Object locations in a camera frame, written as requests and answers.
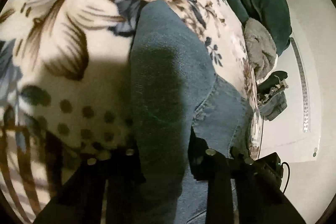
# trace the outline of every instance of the gray fluffy blanket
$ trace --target gray fluffy blanket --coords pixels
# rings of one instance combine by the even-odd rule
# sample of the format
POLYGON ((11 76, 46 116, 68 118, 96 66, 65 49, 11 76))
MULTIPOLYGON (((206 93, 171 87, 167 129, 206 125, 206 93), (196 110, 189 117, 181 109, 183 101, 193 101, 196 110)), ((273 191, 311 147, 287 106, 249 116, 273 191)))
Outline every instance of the gray fluffy blanket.
POLYGON ((266 28, 253 18, 246 22, 244 38, 255 79, 264 78, 274 67, 277 56, 273 39, 266 28))

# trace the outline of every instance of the jeans pocket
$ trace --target jeans pocket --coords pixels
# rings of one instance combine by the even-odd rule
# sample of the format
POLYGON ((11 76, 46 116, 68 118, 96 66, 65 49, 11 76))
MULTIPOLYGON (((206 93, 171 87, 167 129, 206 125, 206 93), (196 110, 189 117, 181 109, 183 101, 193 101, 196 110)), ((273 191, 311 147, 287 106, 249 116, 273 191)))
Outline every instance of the jeans pocket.
POLYGON ((195 110, 193 129, 196 137, 230 157, 230 148, 236 146, 248 155, 247 136, 253 116, 249 102, 233 85, 217 76, 213 87, 195 110))

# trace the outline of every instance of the floral blanket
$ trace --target floral blanket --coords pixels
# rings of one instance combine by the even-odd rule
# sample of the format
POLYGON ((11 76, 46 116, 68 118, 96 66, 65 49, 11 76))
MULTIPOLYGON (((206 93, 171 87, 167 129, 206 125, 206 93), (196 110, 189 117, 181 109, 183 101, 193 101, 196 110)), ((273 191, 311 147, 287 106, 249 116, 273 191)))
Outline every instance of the floral blanket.
MULTIPOLYGON (((154 0, 8 0, 0 14, 0 188, 23 223, 80 164, 126 146, 129 59, 142 7, 154 0)), ((226 0, 164 0, 197 34, 216 72, 260 115, 241 24, 226 0)))

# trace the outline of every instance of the blue jeans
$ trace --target blue jeans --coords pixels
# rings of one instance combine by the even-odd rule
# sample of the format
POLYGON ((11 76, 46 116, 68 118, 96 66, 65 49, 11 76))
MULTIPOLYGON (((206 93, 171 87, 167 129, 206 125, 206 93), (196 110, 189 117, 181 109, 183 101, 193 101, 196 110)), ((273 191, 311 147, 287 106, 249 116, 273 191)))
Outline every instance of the blue jeans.
POLYGON ((192 175, 197 150, 205 144, 229 157, 235 145, 248 153, 252 109, 163 1, 143 8, 130 63, 134 134, 147 180, 132 198, 134 223, 205 223, 208 185, 192 175))

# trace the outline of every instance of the black cable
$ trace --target black cable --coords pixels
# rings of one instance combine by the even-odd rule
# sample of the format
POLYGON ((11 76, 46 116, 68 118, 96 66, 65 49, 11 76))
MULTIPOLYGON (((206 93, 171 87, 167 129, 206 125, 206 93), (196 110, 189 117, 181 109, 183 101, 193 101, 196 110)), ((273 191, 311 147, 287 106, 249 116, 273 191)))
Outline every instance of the black cable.
POLYGON ((258 158, 260 158, 261 144, 263 142, 263 135, 264 135, 264 116, 262 117, 261 140, 260 140, 260 148, 259 148, 258 158))
POLYGON ((283 193, 285 193, 286 189, 287 189, 287 186, 288 186, 288 182, 289 182, 289 176, 291 175, 291 169, 289 168, 289 164, 287 162, 283 162, 281 167, 283 167, 283 165, 287 165, 287 168, 288 168, 288 178, 287 178, 287 182, 286 182, 286 186, 285 188, 283 189, 283 193))

